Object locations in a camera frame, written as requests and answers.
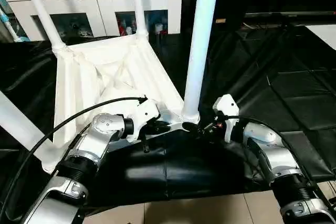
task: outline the floor tile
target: floor tile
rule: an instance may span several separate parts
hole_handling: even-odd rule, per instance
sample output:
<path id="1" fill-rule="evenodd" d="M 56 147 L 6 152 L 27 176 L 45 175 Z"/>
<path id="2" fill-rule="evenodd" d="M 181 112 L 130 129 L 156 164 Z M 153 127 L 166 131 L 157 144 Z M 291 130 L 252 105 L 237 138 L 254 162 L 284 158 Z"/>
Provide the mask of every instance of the floor tile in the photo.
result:
<path id="1" fill-rule="evenodd" d="M 254 224 L 284 224 L 272 191 L 244 194 Z"/>
<path id="2" fill-rule="evenodd" d="M 252 224 L 244 195 L 145 204 L 145 224 Z"/>
<path id="3" fill-rule="evenodd" d="M 143 224 L 144 204 L 122 206 L 87 217 L 83 224 Z"/>
<path id="4" fill-rule="evenodd" d="M 329 184 L 329 182 L 318 183 L 321 191 L 327 199 L 331 199 L 336 196 L 336 192 L 332 188 L 333 186 L 334 189 L 336 189 L 336 183 L 334 181 L 331 181 L 330 183 L 331 185 Z"/>

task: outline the white metal pipe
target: white metal pipe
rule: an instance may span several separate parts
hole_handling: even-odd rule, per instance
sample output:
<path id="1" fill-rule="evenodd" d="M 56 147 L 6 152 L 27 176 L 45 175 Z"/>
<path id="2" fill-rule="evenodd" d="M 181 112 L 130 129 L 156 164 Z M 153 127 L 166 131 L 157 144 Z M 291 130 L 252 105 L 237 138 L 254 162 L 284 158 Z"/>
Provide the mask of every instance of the white metal pipe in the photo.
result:
<path id="1" fill-rule="evenodd" d="M 209 45 L 216 0 L 197 0 L 182 118 L 198 123 L 205 60 Z"/>
<path id="2" fill-rule="evenodd" d="M 18 140 L 26 149 L 31 150 L 44 136 L 14 104 L 0 91 L 0 126 Z M 58 161 L 62 150 L 57 149 L 47 139 L 34 155 L 41 160 L 42 167 L 51 173 Z"/>
<path id="3" fill-rule="evenodd" d="M 9 33 L 8 29 L 5 27 L 5 24 L 0 22 L 0 41 L 1 42 L 11 42 L 13 38 Z"/>
<path id="4" fill-rule="evenodd" d="M 31 0 L 31 1 L 33 1 L 34 3 L 38 17 L 41 20 L 44 30 L 46 31 L 48 38 L 51 42 L 53 51 L 59 51 L 65 48 L 66 45 L 59 37 L 57 29 L 53 21 L 51 20 L 50 15 L 47 13 L 46 9 L 43 6 L 42 0 Z"/>
<path id="5" fill-rule="evenodd" d="M 145 24 L 145 15 L 143 12 L 142 0 L 134 0 L 135 19 L 136 19 L 136 34 L 141 37 L 147 37 L 148 32 Z"/>
<path id="6" fill-rule="evenodd" d="M 8 19 L 7 15 L 1 10 L 1 8 L 0 8 L 0 19 L 3 21 L 4 25 L 7 27 L 10 35 L 13 38 L 13 41 L 15 41 L 15 42 L 20 41 L 20 38 L 16 35 L 16 32 L 12 28 L 12 25 L 9 22 L 9 19 Z"/>

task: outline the black cable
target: black cable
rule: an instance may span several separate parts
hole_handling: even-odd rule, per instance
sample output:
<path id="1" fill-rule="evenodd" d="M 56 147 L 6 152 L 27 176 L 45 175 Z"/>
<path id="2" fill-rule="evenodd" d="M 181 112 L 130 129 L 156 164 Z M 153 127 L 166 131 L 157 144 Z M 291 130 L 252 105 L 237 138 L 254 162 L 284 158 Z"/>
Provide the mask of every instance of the black cable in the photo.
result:
<path id="1" fill-rule="evenodd" d="M 334 194 L 335 194 L 335 196 L 336 196 L 336 190 L 335 190 L 334 186 L 331 184 L 331 182 L 330 182 L 330 181 L 328 181 L 328 183 L 329 183 L 329 186 L 332 188 L 332 190 L 333 190 L 333 193 L 334 193 Z"/>
<path id="2" fill-rule="evenodd" d="M 263 179 L 263 181 L 264 181 L 264 182 L 267 182 L 266 177 L 264 176 L 262 170 L 261 170 L 258 166 L 255 166 L 255 165 L 248 159 L 247 148 L 245 148 L 244 146 L 243 146 L 243 152 L 244 152 L 244 156 L 245 156 L 245 158 L 246 158 L 244 161 L 246 161 L 246 163 L 250 166 L 250 169 L 251 169 L 251 171 L 252 171 L 252 181 L 253 181 L 254 183 L 258 183 L 258 184 L 260 185 L 259 182 L 256 182 L 256 181 L 254 180 L 254 172 L 253 172 L 253 168 L 254 168 L 254 169 L 260 174 L 260 176 L 261 176 L 261 178 Z"/>
<path id="3" fill-rule="evenodd" d="M 253 122 L 253 123 L 258 123 L 258 124 L 262 124 L 268 128 L 270 128 L 271 130 L 273 130 L 275 133 L 277 133 L 281 139 L 282 142 L 284 144 L 284 146 L 291 152 L 291 154 L 293 155 L 294 159 L 296 160 L 296 162 L 299 164 L 300 162 L 298 162 L 300 159 L 298 158 L 298 156 L 295 154 L 295 152 L 293 151 L 294 148 L 292 147 L 292 145 L 286 140 L 285 136 L 278 131 L 277 129 L 275 129 L 274 127 L 270 126 L 268 123 L 263 122 L 262 120 L 256 119 L 256 118 L 252 118 L 250 116 L 243 116 L 243 115 L 224 115 L 224 120 L 228 120 L 228 119 L 244 119 L 247 120 L 249 122 Z M 303 173 L 303 175 L 305 175 L 305 177 L 308 179 L 308 182 L 310 183 L 310 186 L 314 187 L 316 190 L 316 194 L 317 196 L 324 202 L 324 204 L 328 207 L 328 209 L 331 212 L 334 212 L 331 204 L 329 203 L 329 201 L 327 200 L 327 198 L 325 197 L 325 195 L 323 194 L 323 192 L 321 191 L 321 189 L 317 186 L 316 183 L 313 182 L 313 179 L 311 178 L 310 174 L 307 172 L 305 166 L 300 165 L 300 169 Z"/>
<path id="4" fill-rule="evenodd" d="M 64 152 L 64 155 L 62 157 L 62 159 L 58 162 L 61 163 L 65 160 L 65 158 L 68 156 L 69 152 L 71 151 L 71 149 L 74 148 L 74 146 L 77 144 L 78 140 L 80 140 L 80 137 L 83 135 L 83 133 L 90 127 L 91 123 L 89 123 L 88 125 L 86 125 L 76 136 L 75 138 L 71 141 L 71 143 L 69 144 L 67 150 Z M 58 170 L 58 164 L 56 165 L 55 169 L 53 170 L 53 172 L 50 174 L 50 178 L 54 177 L 56 171 Z"/>
<path id="5" fill-rule="evenodd" d="M 138 100 L 140 103 L 144 102 L 145 100 L 147 100 L 147 98 L 142 98 L 142 97 L 125 97 L 125 98 L 117 98 L 117 99 L 112 99 L 112 100 L 109 100 L 109 101 L 105 101 L 105 102 L 102 102 L 102 103 L 98 103 L 96 105 L 93 105 L 87 109 L 84 109 L 76 114 L 74 114 L 73 116 L 69 117 L 68 119 L 64 120 L 63 122 L 61 122 L 60 124 L 58 124 L 55 128 L 53 128 L 49 133 L 47 133 L 44 137 L 42 137 L 38 142 L 37 144 L 34 145 L 34 147 L 28 152 L 26 158 L 24 159 L 24 161 L 22 162 L 20 168 L 18 169 L 8 191 L 7 191 L 7 194 L 6 194 L 6 197 L 5 197 L 5 200 L 2 204 L 2 208 L 1 208 L 1 212 L 0 212 L 0 223 L 1 223 L 1 220 L 3 219 L 3 216 L 5 214 L 5 210 L 7 208 L 7 205 L 9 203 L 9 199 L 11 198 L 11 194 L 15 188 L 15 185 L 16 185 L 16 182 L 17 180 L 19 179 L 19 176 L 23 170 L 23 168 L 25 167 L 26 163 L 29 161 L 29 159 L 32 157 L 32 155 L 34 154 L 34 152 L 36 152 L 36 150 L 42 145 L 42 143 L 50 138 L 56 131 L 58 131 L 60 128 L 62 128 L 64 125 L 66 125 L 67 123 L 71 122 L 73 119 L 79 117 L 80 115 L 83 115 L 91 110 L 94 110 L 96 108 L 99 108 L 101 106 L 104 106 L 106 104 L 109 104 L 109 103 L 114 103 L 114 102 L 119 102 L 119 101 L 126 101 L 126 100 Z"/>

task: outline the blue object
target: blue object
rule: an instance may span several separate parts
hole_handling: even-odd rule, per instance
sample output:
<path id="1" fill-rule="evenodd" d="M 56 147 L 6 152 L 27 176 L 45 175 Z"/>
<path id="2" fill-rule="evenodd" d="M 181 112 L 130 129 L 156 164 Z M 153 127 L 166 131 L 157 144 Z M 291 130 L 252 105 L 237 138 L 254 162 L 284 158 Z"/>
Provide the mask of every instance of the blue object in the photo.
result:
<path id="1" fill-rule="evenodd" d="M 3 6 L 8 5 L 8 2 L 6 0 L 0 0 L 0 4 L 2 4 Z"/>
<path id="2" fill-rule="evenodd" d="M 21 42 L 29 42 L 30 39 L 27 37 L 20 37 Z"/>
<path id="3" fill-rule="evenodd" d="M 7 17 L 7 15 L 0 15 L 0 20 L 5 23 L 5 22 L 8 22 L 9 21 L 9 18 Z"/>

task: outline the black cloth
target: black cloth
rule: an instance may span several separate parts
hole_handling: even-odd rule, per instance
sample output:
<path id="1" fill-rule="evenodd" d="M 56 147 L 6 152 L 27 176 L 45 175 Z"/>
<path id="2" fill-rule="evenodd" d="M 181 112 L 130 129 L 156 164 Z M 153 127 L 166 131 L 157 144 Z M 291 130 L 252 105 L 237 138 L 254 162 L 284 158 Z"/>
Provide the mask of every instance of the black cloth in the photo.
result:
<path id="1" fill-rule="evenodd" d="M 150 37 L 150 43 L 183 97 L 191 35 Z M 53 126 L 56 80 L 50 43 L 0 44 L 0 48 L 8 54 L 3 54 L 0 65 L 1 91 L 47 133 Z M 334 179 L 335 70 L 336 52 L 305 27 L 212 34 L 199 106 L 201 124 L 213 118 L 215 100 L 230 93 L 242 115 L 266 121 L 285 134 L 316 181 Z M 26 151 L 3 129 L 0 137 L 3 200 Z M 268 189 L 238 143 L 215 145 L 176 131 L 151 139 L 150 148 L 145 154 L 138 144 L 107 156 L 90 188 L 87 214 L 146 201 Z M 47 179 L 33 158 L 7 213 L 11 219 L 32 204 Z"/>

